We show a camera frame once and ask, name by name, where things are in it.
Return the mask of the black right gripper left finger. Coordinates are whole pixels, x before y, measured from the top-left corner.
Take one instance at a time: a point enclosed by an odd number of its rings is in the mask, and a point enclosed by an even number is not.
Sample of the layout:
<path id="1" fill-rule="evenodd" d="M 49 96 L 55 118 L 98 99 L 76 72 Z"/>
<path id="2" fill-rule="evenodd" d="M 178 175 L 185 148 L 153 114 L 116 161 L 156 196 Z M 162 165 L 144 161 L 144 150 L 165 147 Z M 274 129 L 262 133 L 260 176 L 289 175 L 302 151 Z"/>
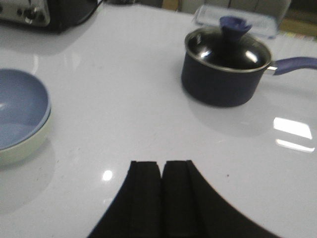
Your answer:
<path id="1" fill-rule="evenodd" d="M 159 238 L 161 212 L 157 163 L 132 161 L 119 192 L 89 237 Z"/>

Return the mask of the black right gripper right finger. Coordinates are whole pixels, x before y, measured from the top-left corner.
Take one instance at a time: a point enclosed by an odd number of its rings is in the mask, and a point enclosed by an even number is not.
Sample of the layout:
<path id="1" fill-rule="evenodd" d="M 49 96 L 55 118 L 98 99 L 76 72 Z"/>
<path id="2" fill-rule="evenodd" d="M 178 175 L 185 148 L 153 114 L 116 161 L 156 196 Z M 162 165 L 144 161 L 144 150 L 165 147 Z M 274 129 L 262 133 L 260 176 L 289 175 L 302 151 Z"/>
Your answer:
<path id="1" fill-rule="evenodd" d="M 222 198 L 190 160 L 166 162 L 162 186 L 165 238 L 276 237 Z"/>

